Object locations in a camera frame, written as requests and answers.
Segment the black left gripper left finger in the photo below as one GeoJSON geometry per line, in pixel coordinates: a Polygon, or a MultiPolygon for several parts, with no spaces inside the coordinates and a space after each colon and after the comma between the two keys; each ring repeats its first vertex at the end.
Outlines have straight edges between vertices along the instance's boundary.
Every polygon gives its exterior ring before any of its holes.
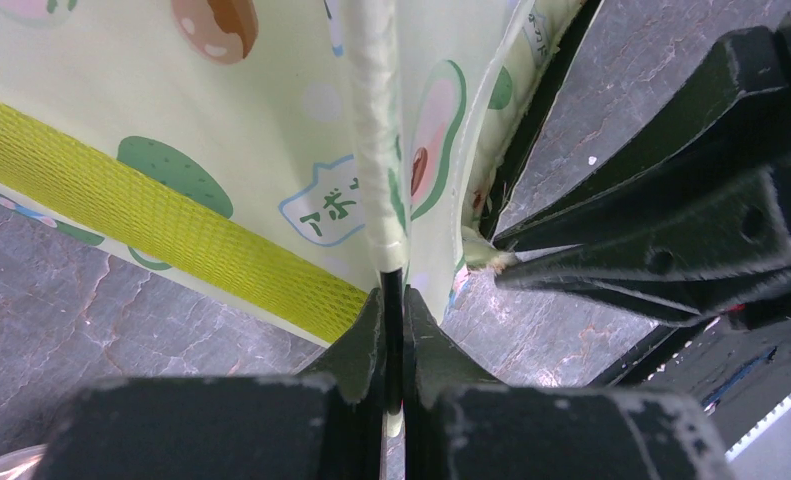
{"type": "Polygon", "coordinates": [[[295,375],[111,378],[80,391],[38,479],[376,479],[384,296],[295,375]]]}

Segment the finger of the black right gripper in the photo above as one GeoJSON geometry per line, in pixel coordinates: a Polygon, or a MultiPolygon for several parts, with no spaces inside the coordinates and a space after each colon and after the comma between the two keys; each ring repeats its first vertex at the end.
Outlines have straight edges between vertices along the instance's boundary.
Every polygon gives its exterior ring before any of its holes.
{"type": "Polygon", "coordinates": [[[509,267],[495,284],[573,293],[670,326],[791,321],[791,165],[745,173],[617,238],[509,267]]]}

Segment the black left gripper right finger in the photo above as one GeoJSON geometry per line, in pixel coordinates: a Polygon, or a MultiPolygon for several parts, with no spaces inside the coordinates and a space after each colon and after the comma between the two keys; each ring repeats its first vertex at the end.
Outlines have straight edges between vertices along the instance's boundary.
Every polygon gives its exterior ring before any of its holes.
{"type": "Polygon", "coordinates": [[[409,479],[729,479],[698,403],[643,388],[510,386],[404,294],[405,475],[409,479]]]}

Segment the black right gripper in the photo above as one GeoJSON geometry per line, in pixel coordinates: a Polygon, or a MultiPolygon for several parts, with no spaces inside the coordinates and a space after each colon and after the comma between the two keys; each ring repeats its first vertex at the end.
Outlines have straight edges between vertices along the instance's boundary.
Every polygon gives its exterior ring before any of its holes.
{"type": "MultiPolygon", "coordinates": [[[[572,190],[495,238],[517,252],[591,244],[662,220],[738,172],[769,166],[773,204],[742,232],[769,227],[791,247],[791,12],[776,30],[722,35],[672,98],[572,190]]],[[[791,325],[791,267],[727,311],[734,330],[791,325]]]]}

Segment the green avocado-print tent mat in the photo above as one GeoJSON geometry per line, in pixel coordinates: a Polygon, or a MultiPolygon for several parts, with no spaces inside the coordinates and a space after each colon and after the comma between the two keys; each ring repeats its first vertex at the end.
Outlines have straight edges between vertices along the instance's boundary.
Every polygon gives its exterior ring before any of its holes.
{"type": "Polygon", "coordinates": [[[469,226],[461,227],[461,236],[465,263],[470,270],[491,270],[501,273],[520,262],[514,253],[496,249],[469,226]]]}

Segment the green avocado-print pet tent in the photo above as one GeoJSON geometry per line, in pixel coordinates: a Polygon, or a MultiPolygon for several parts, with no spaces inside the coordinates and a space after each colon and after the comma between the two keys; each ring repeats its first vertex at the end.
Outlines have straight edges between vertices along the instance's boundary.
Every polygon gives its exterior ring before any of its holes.
{"type": "Polygon", "coordinates": [[[441,318],[583,9],[0,1],[0,206],[321,344],[398,269],[441,318]]]}

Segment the steel pet bowl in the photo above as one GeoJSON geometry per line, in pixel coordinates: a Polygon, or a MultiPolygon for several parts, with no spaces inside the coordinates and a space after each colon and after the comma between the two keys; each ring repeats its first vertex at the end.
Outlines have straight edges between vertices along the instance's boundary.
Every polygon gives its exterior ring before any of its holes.
{"type": "Polygon", "coordinates": [[[29,480],[42,460],[46,446],[35,445],[0,456],[0,480],[29,480]]]}

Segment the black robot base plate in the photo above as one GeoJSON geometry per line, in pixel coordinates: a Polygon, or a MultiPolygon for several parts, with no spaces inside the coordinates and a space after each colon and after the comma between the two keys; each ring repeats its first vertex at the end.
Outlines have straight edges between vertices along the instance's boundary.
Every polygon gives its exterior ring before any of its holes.
{"type": "Polygon", "coordinates": [[[693,397],[736,457],[791,407],[791,320],[736,332],[723,318],[659,326],[592,380],[693,397]]]}

